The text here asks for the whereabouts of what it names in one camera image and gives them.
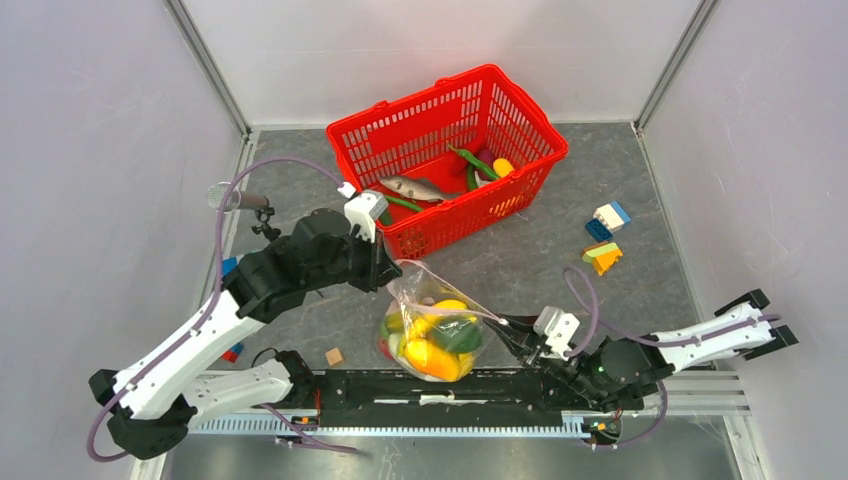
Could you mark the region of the green toy avocado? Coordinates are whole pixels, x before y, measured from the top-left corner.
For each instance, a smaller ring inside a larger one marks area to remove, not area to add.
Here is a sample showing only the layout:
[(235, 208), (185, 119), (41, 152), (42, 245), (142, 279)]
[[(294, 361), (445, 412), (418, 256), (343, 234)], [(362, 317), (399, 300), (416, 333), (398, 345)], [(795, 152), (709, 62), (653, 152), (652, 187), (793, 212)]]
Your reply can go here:
[(434, 326), (427, 338), (448, 353), (473, 353), (483, 344), (483, 335), (475, 321), (449, 317)]

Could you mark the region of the yellow toy banana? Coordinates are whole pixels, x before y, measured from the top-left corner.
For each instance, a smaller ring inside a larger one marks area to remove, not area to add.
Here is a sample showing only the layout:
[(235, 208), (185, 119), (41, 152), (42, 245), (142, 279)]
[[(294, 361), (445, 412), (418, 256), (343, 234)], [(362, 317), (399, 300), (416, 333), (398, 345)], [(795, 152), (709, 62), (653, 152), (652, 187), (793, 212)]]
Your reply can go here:
[(466, 309), (467, 305), (464, 302), (457, 299), (446, 299), (427, 306), (424, 310), (415, 310), (409, 333), (424, 335), (443, 321), (447, 321), (455, 310)]

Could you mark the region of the clear zip top bag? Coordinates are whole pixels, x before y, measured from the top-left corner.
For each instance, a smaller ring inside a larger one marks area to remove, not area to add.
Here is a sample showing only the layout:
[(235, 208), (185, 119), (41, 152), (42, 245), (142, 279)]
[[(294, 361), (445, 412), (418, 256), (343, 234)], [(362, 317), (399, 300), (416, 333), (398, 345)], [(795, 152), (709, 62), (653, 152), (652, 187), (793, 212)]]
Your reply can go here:
[(392, 301), (379, 324), (377, 347), (413, 376), (454, 383), (468, 376), (496, 326), (508, 321), (461, 292), (419, 260), (398, 262), (388, 283)]

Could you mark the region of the orange yellow toy mango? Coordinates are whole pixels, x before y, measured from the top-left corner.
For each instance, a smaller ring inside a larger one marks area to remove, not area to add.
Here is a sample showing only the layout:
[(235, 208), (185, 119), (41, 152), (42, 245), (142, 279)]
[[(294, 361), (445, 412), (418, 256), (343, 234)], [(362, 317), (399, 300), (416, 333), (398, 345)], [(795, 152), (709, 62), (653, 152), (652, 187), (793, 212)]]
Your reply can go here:
[(460, 378), (459, 357), (446, 352), (425, 338), (412, 339), (401, 349), (401, 355), (417, 372), (441, 381), (453, 382)]

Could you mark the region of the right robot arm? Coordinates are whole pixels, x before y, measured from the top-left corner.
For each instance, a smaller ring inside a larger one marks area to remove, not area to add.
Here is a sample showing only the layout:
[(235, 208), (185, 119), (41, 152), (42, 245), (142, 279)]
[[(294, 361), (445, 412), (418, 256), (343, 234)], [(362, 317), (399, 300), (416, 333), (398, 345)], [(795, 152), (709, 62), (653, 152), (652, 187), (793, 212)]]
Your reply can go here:
[(577, 317), (556, 307), (488, 324), (540, 377), (554, 405), (607, 413), (642, 408), (661, 381), (695, 366), (738, 356), (752, 360), (798, 344), (779, 316), (765, 313), (768, 304), (761, 290), (751, 290), (710, 321), (641, 337), (605, 337), (590, 353), (578, 352), (572, 340)]

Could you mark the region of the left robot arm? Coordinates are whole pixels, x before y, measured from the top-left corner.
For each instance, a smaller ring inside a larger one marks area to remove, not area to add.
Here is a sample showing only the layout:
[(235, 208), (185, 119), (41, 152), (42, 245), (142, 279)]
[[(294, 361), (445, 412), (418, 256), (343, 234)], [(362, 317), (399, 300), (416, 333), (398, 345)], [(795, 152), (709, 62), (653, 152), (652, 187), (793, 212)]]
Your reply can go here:
[(155, 458), (190, 430), (249, 407), (306, 405), (314, 381), (293, 351), (212, 380), (200, 375), (231, 346), (300, 307), (309, 292), (344, 283), (374, 292), (400, 277), (376, 231), (384, 214), (352, 202), (344, 212), (313, 211), (291, 234), (218, 276), (210, 299), (145, 357), (120, 371), (95, 372), (89, 386), (102, 406), (96, 420), (121, 449), (110, 458)]

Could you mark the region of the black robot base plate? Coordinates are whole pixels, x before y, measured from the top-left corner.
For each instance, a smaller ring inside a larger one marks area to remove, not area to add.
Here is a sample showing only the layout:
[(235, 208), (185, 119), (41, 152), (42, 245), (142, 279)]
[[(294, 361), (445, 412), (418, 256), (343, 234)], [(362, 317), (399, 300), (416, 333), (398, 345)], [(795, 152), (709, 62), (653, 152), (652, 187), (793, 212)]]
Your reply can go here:
[(563, 411), (640, 410), (642, 399), (590, 400), (548, 373), (474, 369), (454, 383), (404, 370), (327, 370), (299, 378), (280, 410), (314, 409), (321, 427), (548, 427)]

